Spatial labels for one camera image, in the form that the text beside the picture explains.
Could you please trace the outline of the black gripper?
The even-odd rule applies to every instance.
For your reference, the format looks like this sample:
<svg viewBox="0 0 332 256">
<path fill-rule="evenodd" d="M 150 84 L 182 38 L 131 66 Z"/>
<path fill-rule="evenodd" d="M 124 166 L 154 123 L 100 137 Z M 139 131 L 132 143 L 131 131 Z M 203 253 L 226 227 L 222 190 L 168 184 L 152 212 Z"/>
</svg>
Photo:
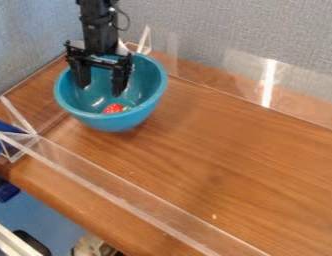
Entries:
<svg viewBox="0 0 332 256">
<path fill-rule="evenodd" d="M 75 0 L 83 40 L 64 42 L 66 60 L 75 84 L 84 89 L 91 83 L 91 67 L 112 71 L 112 96 L 124 91 L 132 69 L 132 54 L 118 53 L 119 32 L 130 28 L 130 17 L 119 0 Z"/>
</svg>

